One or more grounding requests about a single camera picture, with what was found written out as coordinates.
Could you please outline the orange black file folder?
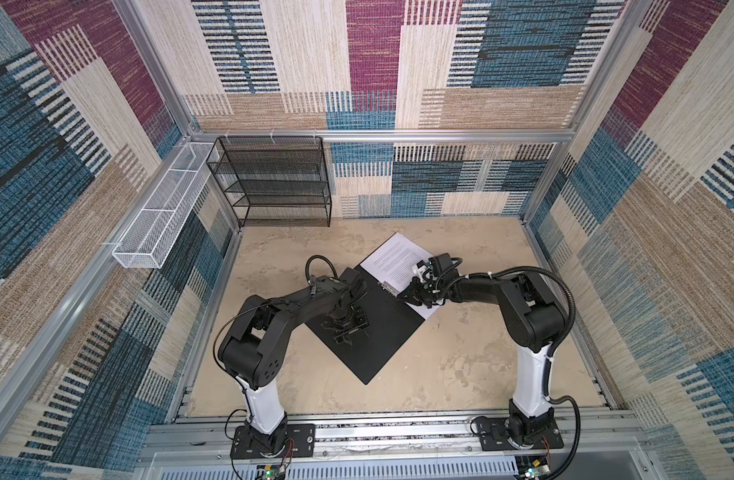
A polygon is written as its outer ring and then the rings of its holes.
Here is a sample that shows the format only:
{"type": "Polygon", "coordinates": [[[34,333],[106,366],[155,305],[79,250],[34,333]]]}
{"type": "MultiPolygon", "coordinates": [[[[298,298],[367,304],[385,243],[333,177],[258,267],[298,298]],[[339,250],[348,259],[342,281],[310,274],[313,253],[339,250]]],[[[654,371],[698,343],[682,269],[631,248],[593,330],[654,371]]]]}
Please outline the orange black file folder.
{"type": "Polygon", "coordinates": [[[362,267],[341,274],[359,275],[362,286],[355,307],[359,316],[349,329],[319,317],[306,326],[365,385],[369,384],[393,355],[425,322],[412,306],[396,299],[362,267]]]}

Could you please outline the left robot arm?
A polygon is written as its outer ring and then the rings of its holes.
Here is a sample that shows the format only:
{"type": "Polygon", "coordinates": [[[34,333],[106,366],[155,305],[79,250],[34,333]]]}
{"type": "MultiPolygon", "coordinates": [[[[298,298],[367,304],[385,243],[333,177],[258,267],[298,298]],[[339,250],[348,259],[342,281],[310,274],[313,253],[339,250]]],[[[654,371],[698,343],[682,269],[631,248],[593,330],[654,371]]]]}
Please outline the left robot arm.
{"type": "Polygon", "coordinates": [[[301,290],[270,299],[248,297],[215,354],[217,364],[237,382],[244,396],[244,431],[249,442],[264,454],[277,453],[290,444],[276,377],[293,331],[319,323],[325,336],[339,345],[349,343],[353,333],[368,326],[358,305],[367,287],[357,270],[315,276],[306,265],[304,271],[307,286],[301,290]]]}

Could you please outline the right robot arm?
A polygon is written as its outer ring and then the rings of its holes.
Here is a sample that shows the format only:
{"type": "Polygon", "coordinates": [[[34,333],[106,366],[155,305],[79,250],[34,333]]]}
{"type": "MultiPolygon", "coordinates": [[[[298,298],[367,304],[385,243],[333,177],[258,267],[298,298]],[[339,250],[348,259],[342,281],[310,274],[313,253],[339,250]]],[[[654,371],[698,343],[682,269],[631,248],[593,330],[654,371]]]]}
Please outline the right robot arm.
{"type": "Polygon", "coordinates": [[[551,373],[555,353],[575,323],[574,297],[561,277],[540,267],[462,275],[461,263],[448,254],[419,262],[398,298],[426,308],[448,302],[499,307],[517,345],[517,383],[503,426],[512,447],[530,448],[553,429],[554,406],[561,402],[551,397],[551,373]]]}

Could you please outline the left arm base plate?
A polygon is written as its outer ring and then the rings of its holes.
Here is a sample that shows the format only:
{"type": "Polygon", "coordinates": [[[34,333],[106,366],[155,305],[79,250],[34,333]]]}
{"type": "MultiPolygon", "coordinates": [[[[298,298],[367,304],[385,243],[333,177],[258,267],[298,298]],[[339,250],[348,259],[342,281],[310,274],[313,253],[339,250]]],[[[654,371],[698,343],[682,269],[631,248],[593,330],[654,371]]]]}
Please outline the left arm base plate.
{"type": "Polygon", "coordinates": [[[234,431],[230,458],[309,458],[313,456],[315,440],[314,424],[288,425],[282,422],[272,433],[264,434],[244,422],[234,431]]]}

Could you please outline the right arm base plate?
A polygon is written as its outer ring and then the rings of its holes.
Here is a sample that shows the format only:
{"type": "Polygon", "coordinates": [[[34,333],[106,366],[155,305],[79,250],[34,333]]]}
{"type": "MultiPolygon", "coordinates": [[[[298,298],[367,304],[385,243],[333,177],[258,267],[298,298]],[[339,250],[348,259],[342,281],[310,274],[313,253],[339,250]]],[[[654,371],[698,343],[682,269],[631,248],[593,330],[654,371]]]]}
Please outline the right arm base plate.
{"type": "Polygon", "coordinates": [[[539,417],[523,419],[519,415],[509,417],[475,417],[470,430],[479,440],[483,451],[516,451],[561,449],[565,442],[552,412],[539,417]]]}

